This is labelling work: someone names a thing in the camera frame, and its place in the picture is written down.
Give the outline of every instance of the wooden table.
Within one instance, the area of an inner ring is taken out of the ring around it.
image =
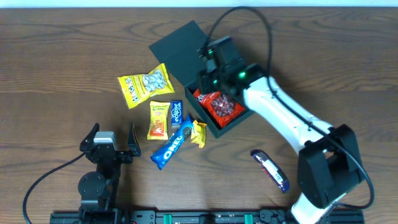
[[[159,210],[258,209],[291,206],[297,156],[259,115],[206,146],[185,143],[166,168],[150,160],[164,141],[148,141],[149,102],[129,110],[116,77],[158,65],[148,46],[196,20],[206,32],[226,9],[1,9],[0,10],[0,222],[22,223],[22,200],[48,170],[79,155],[80,141],[98,122],[126,149],[129,122],[136,124],[142,156],[123,166],[118,204]],[[274,74],[290,96],[321,119],[346,123],[357,135],[364,167],[376,188],[367,223],[398,217],[398,9],[267,8],[274,28]],[[250,62],[265,65],[266,36],[248,12],[217,28],[231,34]],[[176,93],[151,98],[170,101]],[[196,112],[185,98],[185,114]],[[288,175],[281,194],[250,157],[263,149]],[[29,198],[34,223],[54,210],[80,206],[77,184],[95,169],[86,159],[43,180]],[[362,183],[344,197],[364,204]]]

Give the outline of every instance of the open cardboard box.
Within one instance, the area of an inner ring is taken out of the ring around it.
[[[193,97],[193,93],[198,89],[197,74],[205,69],[205,64],[199,58],[197,50],[203,46],[206,38],[207,35],[198,24],[191,21],[158,40],[149,48],[158,61],[165,63],[166,69],[185,87],[185,97],[207,124],[214,137],[218,138],[252,115],[253,111],[246,108],[229,124],[221,128],[212,115]]]

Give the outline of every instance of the blue eclipse gum pack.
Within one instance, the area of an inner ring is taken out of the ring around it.
[[[191,117],[187,115],[180,128],[167,140],[166,144],[150,157],[160,170],[163,169],[167,161],[177,152],[182,143],[191,136],[192,129],[193,123]]]
[[[172,107],[172,126],[182,124],[182,100],[171,101]]]

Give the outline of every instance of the orange and yellow packet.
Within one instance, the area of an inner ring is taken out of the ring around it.
[[[119,77],[118,80],[129,109],[146,101],[149,97],[174,93],[164,63],[148,74],[127,75]]]
[[[167,135],[167,113],[170,103],[150,102],[150,125],[147,139],[168,140]]]
[[[193,122],[191,142],[199,144],[199,148],[203,148],[206,143],[206,125],[205,123],[199,123],[197,120]]]

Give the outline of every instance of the red candy bag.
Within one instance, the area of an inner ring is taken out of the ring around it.
[[[209,111],[221,128],[244,111],[243,106],[218,91],[201,95],[199,89],[197,89],[193,96],[202,107]]]

